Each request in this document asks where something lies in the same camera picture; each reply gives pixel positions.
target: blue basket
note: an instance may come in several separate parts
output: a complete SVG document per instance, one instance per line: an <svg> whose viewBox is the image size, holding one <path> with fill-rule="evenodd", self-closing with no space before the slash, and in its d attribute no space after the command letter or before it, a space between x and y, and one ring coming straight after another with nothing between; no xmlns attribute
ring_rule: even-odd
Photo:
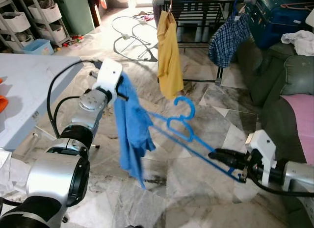
<svg viewBox="0 0 314 228"><path fill-rule="evenodd" d="M25 54L32 55L52 55L53 49L47 39L36 39L31 44L23 48Z"/></svg>

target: white laundry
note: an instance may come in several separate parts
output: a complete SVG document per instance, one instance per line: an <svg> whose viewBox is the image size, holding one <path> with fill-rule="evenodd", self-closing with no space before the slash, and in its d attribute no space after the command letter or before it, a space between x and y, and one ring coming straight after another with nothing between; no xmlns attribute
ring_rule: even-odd
<svg viewBox="0 0 314 228"><path fill-rule="evenodd" d="M314 55L314 34L312 32L300 30L296 33L286 33L282 35L281 41L286 44L294 44L298 55Z"/></svg>
<svg viewBox="0 0 314 228"><path fill-rule="evenodd" d="M0 196L14 190L26 192L30 166L11 155L11 152L0 150Z"/></svg>

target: marble floor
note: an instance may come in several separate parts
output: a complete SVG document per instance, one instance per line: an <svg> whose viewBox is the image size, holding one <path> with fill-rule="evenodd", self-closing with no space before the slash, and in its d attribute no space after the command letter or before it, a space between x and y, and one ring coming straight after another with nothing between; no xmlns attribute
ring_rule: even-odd
<svg viewBox="0 0 314 228"><path fill-rule="evenodd" d="M131 62L115 54L113 41L119 34L111 28L111 21L130 10L112 10L103 18L101 27L85 36L76 49L63 48L56 55L82 58L105 57L123 65L137 89L141 104L164 116L178 116L189 111L184 103L174 106L166 100L157 83L156 62ZM180 49L182 71L186 78L215 78L217 67L207 57L207 49ZM59 97L81 95L91 87L94 79L86 65ZM245 151L247 135L256 129L257 112L241 80L237 64L224 70L221 86L214 83L187 82L183 94L196 106L195 118L190 121L196 135L213 146L240 152ZM60 109L58 127L65 127L71 118L73 101ZM91 172L85 199L69 208L70 220L63 228L123 228L139 225L144 228L285 228L286 211L279 197L257 188L250 180L239 184L209 164L191 155L159 132L151 129L157 149L142 159L146 190L129 177L119 165L119 143L112 107L108 107L100 122L91 149ZM52 134L47 116L39 127ZM178 130L185 131L183 126ZM32 163L44 153L49 140L43 137L30 153ZM208 150L196 143L189 145L206 156ZM17 192L9 199L22 201Z"/></svg>

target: blue plastic hanger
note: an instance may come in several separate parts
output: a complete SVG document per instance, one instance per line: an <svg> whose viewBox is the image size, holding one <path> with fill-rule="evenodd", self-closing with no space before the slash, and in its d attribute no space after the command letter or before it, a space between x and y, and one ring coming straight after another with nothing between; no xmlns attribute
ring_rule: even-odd
<svg viewBox="0 0 314 228"><path fill-rule="evenodd" d="M166 122L168 130L173 132L174 134L176 134L178 137L182 138L183 140L185 140L187 142L192 142L193 140L195 140L198 143L200 143L202 146L204 146L206 149L208 149L209 152L213 152L214 148L211 147L210 145L208 145L206 142L204 142L198 136L194 135L194 131L193 131L191 125L186 122L186 120L191 120L195 116L195 106L194 106L193 102L189 98L187 98L187 97L179 96L179 97L175 98L174 105L178 105L179 101L186 102L190 106L190 114L188 116L180 115L180 117L166 118L166 117L164 117L162 115L159 115L159 114L156 114L156 113L153 113L153 112L149 112L149 111L147 111L147 112L150 115L152 115L152 116L154 116L156 118L159 118L159 119L163 120L164 122ZM172 121L177 121L177 122L182 123L184 125L184 127L188 130L189 135L186 136L183 133L181 133L181 132L177 131L176 129L174 129L173 127L171 127L170 125L171 125ZM229 168L229 170L226 171L225 169L221 168L220 166L218 166L214 162L212 162L209 159L207 159L206 157L202 156L197 151L193 150L191 147L189 147L186 144L184 144L183 142L179 141L177 138L171 136L169 133L167 133L166 131L162 130L160 127L158 127L156 125L152 125L152 127L154 129L156 129L157 131L159 131L160 133L162 133L163 135L165 135L166 137L168 137L170 140L172 140L172 141L176 142L177 144L181 145L182 147L186 148L192 154L196 155L197 157L199 157L202 160L204 160L205 162L209 163L210 165L212 165L216 169L220 170L221 172L223 172L227 176L231 177L232 179L234 179L236 181L239 181L239 178L236 178L235 176L232 175L232 172L234 171L234 168Z"/></svg>

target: black metal rack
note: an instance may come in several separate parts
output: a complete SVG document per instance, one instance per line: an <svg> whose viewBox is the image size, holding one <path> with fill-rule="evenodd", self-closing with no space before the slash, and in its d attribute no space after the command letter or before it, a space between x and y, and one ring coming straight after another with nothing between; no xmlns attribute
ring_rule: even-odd
<svg viewBox="0 0 314 228"><path fill-rule="evenodd" d="M170 4L171 12L175 17L177 28L195 27L200 28L202 33L211 27L216 31L225 21L223 13L228 9L228 16L232 13L232 5L235 0L154 0L154 5L160 5L162 10L168 11ZM198 24L188 24L190 21L201 21ZM202 41L178 41L179 48L208 48L209 42ZM215 82L220 85L223 74L223 68L218 67L216 80L206 79L183 79L193 82Z"/></svg>

